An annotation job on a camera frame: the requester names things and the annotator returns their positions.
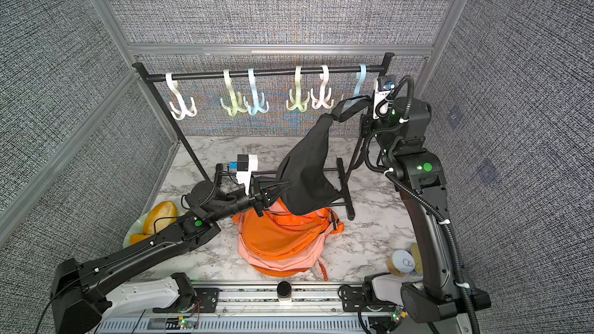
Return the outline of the black sling bag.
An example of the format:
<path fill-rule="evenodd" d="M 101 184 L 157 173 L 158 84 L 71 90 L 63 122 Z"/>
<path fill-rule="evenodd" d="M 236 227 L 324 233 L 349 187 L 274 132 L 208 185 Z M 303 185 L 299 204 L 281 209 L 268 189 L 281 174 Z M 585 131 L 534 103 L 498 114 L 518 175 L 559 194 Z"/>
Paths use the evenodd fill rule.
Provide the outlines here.
<path fill-rule="evenodd" d="M 339 190 L 324 174 L 329 129 L 334 122 L 345 122 L 371 105 L 372 99 L 366 95 L 339 102 L 330 113 L 320 115 L 305 137 L 283 159 L 276 179 L 291 182 L 281 196 L 291 214 L 305 216 L 341 198 Z"/>

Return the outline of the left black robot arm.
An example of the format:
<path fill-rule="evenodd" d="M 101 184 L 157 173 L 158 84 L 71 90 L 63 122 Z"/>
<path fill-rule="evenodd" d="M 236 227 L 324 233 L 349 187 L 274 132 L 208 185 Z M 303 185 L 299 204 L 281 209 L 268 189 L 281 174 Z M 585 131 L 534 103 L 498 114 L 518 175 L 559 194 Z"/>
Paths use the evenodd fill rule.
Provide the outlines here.
<path fill-rule="evenodd" d="M 63 261 L 55 271 L 49 302 L 55 331 L 90 331 L 115 306 L 108 293 L 161 262 L 207 244 L 220 233 L 219 220 L 251 209 L 262 213 L 290 186 L 289 181 L 258 177 L 253 192 L 240 188 L 223 193 L 215 183 L 202 181 L 186 196 L 190 209 L 153 236 L 92 261 Z"/>

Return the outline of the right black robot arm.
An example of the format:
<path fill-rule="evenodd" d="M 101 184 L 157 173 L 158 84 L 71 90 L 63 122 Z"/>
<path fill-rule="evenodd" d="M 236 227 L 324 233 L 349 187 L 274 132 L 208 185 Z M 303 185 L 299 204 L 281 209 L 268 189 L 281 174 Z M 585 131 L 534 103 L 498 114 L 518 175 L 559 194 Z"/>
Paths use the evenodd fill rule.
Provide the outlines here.
<path fill-rule="evenodd" d="M 398 97 L 385 116 L 371 121 L 367 139 L 376 139 L 379 162 L 369 169 L 383 173 L 399 192 L 411 219 L 422 259 L 422 282 L 400 288 L 405 312 L 416 323 L 433 324 L 465 314 L 473 333 L 476 314 L 491 306 L 487 292 L 467 273 L 447 203 L 446 177 L 439 158 L 424 147 L 431 120 L 429 104 Z"/>

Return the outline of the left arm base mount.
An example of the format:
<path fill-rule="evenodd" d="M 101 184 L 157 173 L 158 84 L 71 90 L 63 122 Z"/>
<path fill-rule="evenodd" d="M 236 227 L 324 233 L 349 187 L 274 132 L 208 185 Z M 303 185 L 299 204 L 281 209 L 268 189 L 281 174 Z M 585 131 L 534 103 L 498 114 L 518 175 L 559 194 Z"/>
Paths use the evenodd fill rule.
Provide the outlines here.
<path fill-rule="evenodd" d="M 196 289 L 182 272 L 174 273 L 170 278 L 177 284 L 174 291 L 178 293 L 178 298 L 165 308 L 153 308 L 153 313 L 215 313 L 220 289 Z"/>

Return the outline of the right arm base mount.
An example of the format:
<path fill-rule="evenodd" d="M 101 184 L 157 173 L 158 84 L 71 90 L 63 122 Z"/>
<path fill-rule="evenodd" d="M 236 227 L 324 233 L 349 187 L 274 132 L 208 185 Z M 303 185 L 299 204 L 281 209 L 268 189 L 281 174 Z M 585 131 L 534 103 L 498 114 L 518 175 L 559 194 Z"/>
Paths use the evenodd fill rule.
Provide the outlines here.
<path fill-rule="evenodd" d="M 360 287 L 341 285 L 337 295 L 344 312 L 355 312 L 365 333 L 393 333 L 405 318 L 395 291 L 402 280 L 385 272 L 364 278 Z"/>

